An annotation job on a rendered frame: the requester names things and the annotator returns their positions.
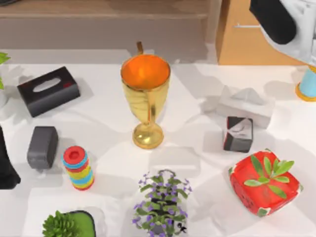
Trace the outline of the gold trophy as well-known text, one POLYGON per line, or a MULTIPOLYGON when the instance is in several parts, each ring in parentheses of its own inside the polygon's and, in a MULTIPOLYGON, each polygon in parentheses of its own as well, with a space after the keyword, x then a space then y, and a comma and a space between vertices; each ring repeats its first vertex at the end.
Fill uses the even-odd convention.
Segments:
POLYGON ((130 110, 140 121, 134 128, 133 142, 142 149, 154 149, 164 139, 156 118, 166 102, 170 65, 157 55, 145 54, 142 42, 138 41, 137 55, 122 64, 120 75, 130 110))

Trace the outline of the black red white box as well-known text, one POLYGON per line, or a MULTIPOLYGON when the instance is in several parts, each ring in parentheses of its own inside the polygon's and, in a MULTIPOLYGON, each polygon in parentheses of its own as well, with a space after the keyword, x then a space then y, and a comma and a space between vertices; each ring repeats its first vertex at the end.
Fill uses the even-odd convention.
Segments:
POLYGON ((253 143, 253 120, 228 116, 223 135, 223 150, 248 153, 253 143))

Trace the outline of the purple flower plant pot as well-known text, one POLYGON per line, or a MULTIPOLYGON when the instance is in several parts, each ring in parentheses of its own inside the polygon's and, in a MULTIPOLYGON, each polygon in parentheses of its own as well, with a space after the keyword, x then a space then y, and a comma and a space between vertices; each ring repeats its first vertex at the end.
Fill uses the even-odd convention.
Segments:
POLYGON ((170 169, 147 172, 139 180, 144 199, 134 206, 132 224, 149 237, 175 237, 187 233, 188 214, 181 207, 193 191, 188 179, 180 180, 170 169))

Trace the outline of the white tissue box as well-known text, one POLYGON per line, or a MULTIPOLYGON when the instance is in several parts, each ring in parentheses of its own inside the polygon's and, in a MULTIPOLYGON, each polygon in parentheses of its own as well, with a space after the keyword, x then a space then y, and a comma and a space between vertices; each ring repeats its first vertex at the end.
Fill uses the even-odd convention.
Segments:
POLYGON ((261 128, 268 128, 275 101, 258 93, 254 88, 238 89, 224 86, 216 106, 216 113, 228 117, 236 116, 253 119, 253 123, 261 128))

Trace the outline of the stack of coloured rings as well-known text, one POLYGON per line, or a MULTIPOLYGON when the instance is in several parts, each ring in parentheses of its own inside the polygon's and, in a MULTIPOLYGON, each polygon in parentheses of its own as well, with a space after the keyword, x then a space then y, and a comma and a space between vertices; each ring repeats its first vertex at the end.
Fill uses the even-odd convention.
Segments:
POLYGON ((85 191, 93 185, 94 174, 84 148, 81 146, 68 147, 61 160, 74 188, 85 191))

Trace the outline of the wooden cupboard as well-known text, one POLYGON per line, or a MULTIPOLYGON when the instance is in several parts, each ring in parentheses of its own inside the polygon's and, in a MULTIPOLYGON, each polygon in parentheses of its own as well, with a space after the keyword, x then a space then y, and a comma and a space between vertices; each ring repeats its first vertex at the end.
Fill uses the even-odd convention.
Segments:
POLYGON ((260 28, 234 28, 259 25, 249 11, 250 0, 222 0, 215 47, 219 65, 289 65, 303 63, 273 49, 260 28))

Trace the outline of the wooden open shelf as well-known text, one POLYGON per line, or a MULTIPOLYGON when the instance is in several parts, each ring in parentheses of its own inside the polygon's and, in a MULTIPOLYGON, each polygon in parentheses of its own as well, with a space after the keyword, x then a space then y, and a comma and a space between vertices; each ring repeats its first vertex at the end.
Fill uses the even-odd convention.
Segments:
POLYGON ((0 48, 157 47, 207 40, 220 0, 12 0, 0 6, 0 48))

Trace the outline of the black tissue box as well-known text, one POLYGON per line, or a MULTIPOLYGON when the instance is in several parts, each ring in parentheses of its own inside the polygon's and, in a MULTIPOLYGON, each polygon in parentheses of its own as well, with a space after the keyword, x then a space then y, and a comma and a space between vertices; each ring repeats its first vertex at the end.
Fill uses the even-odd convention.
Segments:
POLYGON ((80 97, 78 84, 65 66, 20 84, 17 88, 33 118, 80 97), (36 86, 52 79, 60 81, 43 91, 34 91, 36 86))

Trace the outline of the dark grey rounded block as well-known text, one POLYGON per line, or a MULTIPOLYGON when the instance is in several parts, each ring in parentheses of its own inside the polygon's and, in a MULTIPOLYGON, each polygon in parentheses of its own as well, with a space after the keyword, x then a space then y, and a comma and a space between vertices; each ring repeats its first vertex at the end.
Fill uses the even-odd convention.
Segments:
POLYGON ((59 137, 54 126, 36 126, 27 151, 32 169, 50 169, 54 163, 59 137))

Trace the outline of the red pot with green plant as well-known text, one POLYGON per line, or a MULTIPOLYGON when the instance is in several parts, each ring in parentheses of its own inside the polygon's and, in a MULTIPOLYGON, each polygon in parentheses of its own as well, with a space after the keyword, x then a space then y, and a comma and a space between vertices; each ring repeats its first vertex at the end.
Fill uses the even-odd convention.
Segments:
POLYGON ((258 217, 292 202, 304 189, 289 171, 292 160, 279 160, 269 149, 249 155, 229 168, 231 186, 243 205, 258 217))

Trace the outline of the green plant in black pot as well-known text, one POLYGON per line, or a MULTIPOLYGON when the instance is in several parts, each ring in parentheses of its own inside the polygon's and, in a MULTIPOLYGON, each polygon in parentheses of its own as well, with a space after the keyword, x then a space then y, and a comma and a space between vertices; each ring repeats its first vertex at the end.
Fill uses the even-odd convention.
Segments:
POLYGON ((43 237, 96 237, 94 219, 84 210, 56 210, 43 222, 43 237))

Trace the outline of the light blue orange-based cup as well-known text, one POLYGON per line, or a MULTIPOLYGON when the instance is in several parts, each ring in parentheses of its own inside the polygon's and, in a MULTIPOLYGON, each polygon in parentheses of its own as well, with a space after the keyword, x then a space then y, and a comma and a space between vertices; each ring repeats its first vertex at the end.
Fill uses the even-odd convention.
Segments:
POLYGON ((316 67, 308 66, 302 80, 296 86, 296 95, 307 102, 316 102, 316 67))

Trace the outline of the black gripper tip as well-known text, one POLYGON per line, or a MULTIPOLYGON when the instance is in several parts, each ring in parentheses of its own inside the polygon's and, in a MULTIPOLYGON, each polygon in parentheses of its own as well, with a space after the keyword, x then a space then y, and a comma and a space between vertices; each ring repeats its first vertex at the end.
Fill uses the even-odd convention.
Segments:
POLYGON ((0 126, 0 190, 11 190, 20 184, 21 178, 10 162, 3 130, 0 126))

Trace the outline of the green leafy plant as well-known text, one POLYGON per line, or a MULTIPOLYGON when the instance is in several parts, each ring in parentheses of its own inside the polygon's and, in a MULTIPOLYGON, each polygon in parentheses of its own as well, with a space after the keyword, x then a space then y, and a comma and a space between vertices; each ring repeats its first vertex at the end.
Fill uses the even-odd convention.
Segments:
MULTIPOLYGON (((7 53, 0 52, 0 65, 7 62, 9 59, 11 59, 11 57, 9 57, 7 53)), ((4 85, 3 85, 1 76, 0 76, 0 90, 4 90, 4 85)))

